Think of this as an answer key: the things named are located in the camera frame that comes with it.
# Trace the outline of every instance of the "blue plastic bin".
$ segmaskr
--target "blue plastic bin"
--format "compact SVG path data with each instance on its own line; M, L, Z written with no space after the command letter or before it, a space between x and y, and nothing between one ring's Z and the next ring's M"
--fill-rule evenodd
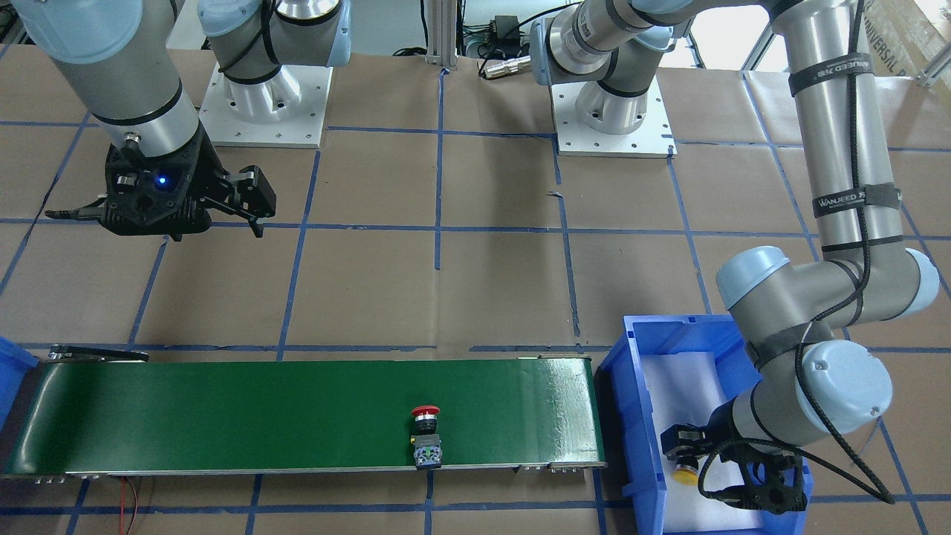
M625 316L625 334L611 349L601 369L611 377L624 433L624 453L631 483L624 495L634 503L637 532L664 532L667 482L657 446L650 393L641 355L672 355L687 351L713 353L717 376L730 399L760 380L744 352L740 331L728 315ZM812 495L812 476L804 462L805 495ZM805 512L773 515L761 512L762 527L716 531L717 535L801 535Z
M16 391L27 370L36 367L39 361L18 345L0 336L0 430L7 421Z

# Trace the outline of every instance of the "connector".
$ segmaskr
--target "connector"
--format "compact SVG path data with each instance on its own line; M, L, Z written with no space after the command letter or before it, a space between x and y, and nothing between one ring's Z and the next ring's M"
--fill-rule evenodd
M485 69L485 79L495 80L532 70L532 57L524 56L505 60L502 63L496 63Z

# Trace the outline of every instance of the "cable strap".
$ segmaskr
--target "cable strap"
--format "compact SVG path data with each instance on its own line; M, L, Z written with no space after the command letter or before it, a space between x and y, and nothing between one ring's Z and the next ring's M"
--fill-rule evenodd
M818 344L834 338L832 329L826 322L809 322L785 328L768 336L759 344L747 344L747 354L752 358L756 369L761 369L769 361L795 349L799 344Z
M898 209L902 205L902 191L895 188L894 182L887 184L869 184L861 188L847 189L829 193L812 200L812 214L822 217L838 211L860 207L889 207Z
M872 56L863 52L853 52L835 59L817 63L789 75L789 91L796 96L799 91L821 84L826 80L848 74L865 74L872 71Z

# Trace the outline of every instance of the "white foam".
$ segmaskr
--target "white foam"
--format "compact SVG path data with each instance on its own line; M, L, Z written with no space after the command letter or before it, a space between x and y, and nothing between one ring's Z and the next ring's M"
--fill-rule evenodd
M726 400L712 353L678 353L641 356L641 366L653 405L654 431L660 450L660 433L674 424L704 426L710 413ZM694 485L673 480L673 461L661 458L667 479L667 509L664 533L715 531L761 527L760 513L736 509L708 500ZM741 485L743 478L736 464L714 461L707 474L705 488L719 490Z

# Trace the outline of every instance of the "cardboard box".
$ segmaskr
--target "cardboard box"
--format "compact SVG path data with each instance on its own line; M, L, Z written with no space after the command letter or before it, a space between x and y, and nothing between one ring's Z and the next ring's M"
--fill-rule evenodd
M865 33L879 76L916 76L951 37L951 0L868 0ZM951 69L931 87L951 110Z

